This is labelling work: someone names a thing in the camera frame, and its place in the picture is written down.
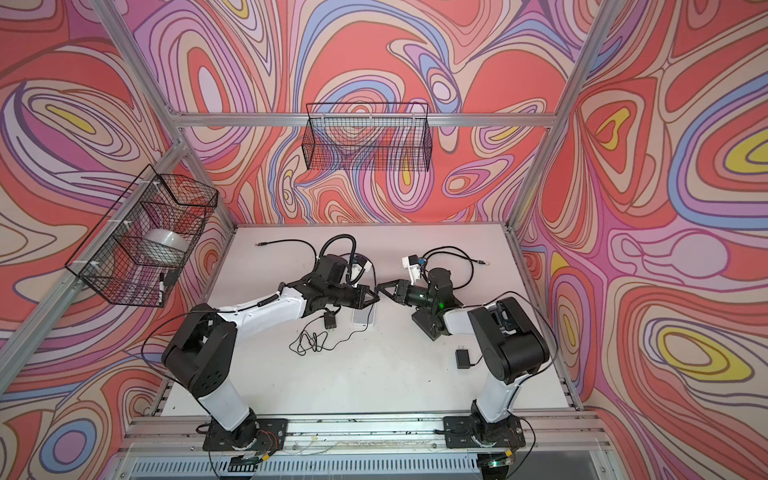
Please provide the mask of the black power adapter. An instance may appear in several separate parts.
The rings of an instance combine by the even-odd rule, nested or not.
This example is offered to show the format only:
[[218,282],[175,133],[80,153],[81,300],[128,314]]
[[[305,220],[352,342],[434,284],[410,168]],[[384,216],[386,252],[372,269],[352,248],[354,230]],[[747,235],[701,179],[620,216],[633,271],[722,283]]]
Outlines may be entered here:
[[459,370],[468,370],[482,363],[484,357],[480,356],[477,360],[473,361],[468,349],[456,349],[455,350],[455,363]]
[[341,344],[349,342],[355,334],[363,333],[367,327],[352,329],[343,338],[329,343],[330,334],[338,329],[337,315],[341,309],[324,309],[317,317],[309,320],[298,332],[288,349],[295,355],[304,357],[310,353],[332,352]]

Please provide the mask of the white small network switch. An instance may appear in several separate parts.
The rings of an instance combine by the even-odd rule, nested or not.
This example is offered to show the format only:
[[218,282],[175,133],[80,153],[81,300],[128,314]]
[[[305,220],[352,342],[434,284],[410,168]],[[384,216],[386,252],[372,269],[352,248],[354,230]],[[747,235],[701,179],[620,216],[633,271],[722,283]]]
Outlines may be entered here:
[[369,328],[375,323],[375,313],[377,305],[373,304],[361,310],[355,310],[352,316],[352,323],[355,326]]

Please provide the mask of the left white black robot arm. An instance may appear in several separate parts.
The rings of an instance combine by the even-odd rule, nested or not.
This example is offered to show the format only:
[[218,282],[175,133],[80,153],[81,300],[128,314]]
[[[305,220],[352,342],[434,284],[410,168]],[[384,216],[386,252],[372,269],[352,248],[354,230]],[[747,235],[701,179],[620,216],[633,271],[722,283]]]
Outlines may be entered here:
[[229,378],[240,340],[328,307],[364,310],[379,300],[375,289],[353,278],[354,268],[338,255],[319,257],[300,279],[283,283],[267,297],[214,308],[200,304],[186,314],[162,354],[162,364],[210,415],[211,431],[224,446],[247,450],[263,432]]

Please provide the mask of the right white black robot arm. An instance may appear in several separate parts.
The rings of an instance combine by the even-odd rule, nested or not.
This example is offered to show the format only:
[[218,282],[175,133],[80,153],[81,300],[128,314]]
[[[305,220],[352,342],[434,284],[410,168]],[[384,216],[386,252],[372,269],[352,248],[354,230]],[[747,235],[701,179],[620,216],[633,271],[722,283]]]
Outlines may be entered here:
[[543,371],[550,350],[516,298],[465,305],[455,296],[451,272],[444,268],[428,273],[424,286],[400,279],[378,284],[377,291],[412,307],[413,322],[431,340],[472,334],[477,341],[489,376],[467,416],[444,419],[447,439],[468,437],[479,444],[495,444],[506,434],[521,432],[514,404],[523,384]]

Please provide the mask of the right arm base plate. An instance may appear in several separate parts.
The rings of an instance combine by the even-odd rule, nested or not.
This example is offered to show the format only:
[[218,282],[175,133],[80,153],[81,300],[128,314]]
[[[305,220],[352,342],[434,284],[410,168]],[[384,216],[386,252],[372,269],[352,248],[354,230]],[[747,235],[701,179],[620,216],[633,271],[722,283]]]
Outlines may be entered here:
[[446,416],[443,426],[435,431],[445,439],[449,449],[504,448],[516,451],[526,445],[519,417],[514,415],[496,423],[481,416]]

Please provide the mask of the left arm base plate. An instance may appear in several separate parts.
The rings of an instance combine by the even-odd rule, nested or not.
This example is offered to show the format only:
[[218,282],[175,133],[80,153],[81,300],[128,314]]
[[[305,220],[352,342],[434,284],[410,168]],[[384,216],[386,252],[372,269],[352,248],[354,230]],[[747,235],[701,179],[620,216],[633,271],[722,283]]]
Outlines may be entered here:
[[203,442],[206,452],[274,453],[282,450],[289,421],[286,418],[246,420],[233,431],[212,420]]

